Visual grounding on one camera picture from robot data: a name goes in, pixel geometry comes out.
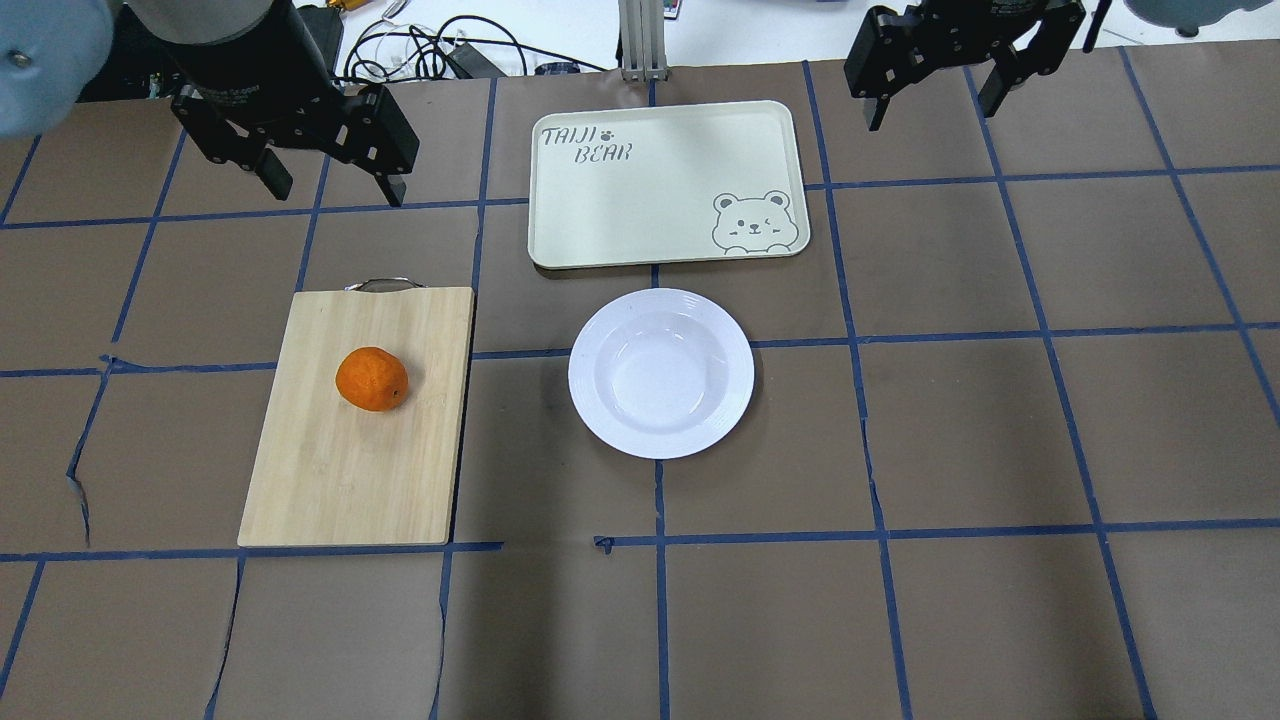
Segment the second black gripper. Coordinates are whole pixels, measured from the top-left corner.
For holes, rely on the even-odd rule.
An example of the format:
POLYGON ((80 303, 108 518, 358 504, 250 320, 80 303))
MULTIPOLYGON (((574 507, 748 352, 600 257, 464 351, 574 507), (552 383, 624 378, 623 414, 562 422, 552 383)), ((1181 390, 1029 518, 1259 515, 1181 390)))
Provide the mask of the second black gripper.
POLYGON ((1085 19, 1079 1, 920 1, 902 12, 870 6, 844 72, 865 99, 867 128, 881 129, 892 96, 954 67, 995 61, 978 92, 986 119, 1032 76, 1060 68, 1085 19))

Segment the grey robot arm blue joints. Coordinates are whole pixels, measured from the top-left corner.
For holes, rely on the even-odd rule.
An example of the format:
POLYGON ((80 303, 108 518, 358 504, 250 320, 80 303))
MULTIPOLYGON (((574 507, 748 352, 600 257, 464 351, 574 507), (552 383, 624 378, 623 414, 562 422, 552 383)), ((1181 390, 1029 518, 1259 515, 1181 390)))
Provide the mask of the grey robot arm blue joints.
MULTIPOLYGON (((104 67, 123 1, 1 4, 1 135, 36 136, 61 122, 104 67)), ((129 1, 157 38, 212 46, 255 27, 269 1, 129 1)))

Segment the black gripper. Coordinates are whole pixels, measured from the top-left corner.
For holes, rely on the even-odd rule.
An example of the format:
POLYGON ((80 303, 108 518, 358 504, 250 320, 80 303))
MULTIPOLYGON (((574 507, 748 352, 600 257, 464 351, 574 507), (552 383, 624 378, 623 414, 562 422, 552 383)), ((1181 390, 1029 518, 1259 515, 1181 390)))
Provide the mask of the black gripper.
POLYGON ((212 46, 169 45, 186 77, 172 110, 200 151, 251 170, 278 201, 294 183, 270 145, 310 149, 374 176, 390 208, 402 208, 404 174, 420 140, 387 85, 337 86, 298 10, 271 1, 242 36, 212 46))

